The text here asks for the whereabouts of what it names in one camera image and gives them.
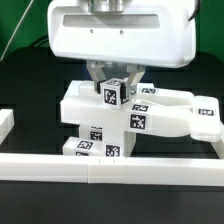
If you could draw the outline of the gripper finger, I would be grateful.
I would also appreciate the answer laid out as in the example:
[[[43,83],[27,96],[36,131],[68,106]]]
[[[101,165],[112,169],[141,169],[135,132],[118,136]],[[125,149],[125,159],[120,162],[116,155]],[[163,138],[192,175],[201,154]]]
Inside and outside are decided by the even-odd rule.
[[[130,95],[131,88],[136,86],[140,82],[141,78],[143,77],[145,73],[145,67],[143,65],[128,64],[127,72],[129,73],[129,76],[127,80],[125,81],[126,94]]]
[[[94,90],[100,94],[100,84],[106,80],[103,72],[104,63],[102,61],[88,60],[86,64],[87,70],[94,81]]]

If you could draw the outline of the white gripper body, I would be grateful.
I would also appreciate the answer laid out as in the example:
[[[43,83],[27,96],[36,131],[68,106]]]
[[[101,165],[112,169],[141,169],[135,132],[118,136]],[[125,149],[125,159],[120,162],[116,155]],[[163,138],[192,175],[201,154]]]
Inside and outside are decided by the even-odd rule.
[[[49,45],[57,56],[167,68],[196,54],[196,0],[52,0]]]

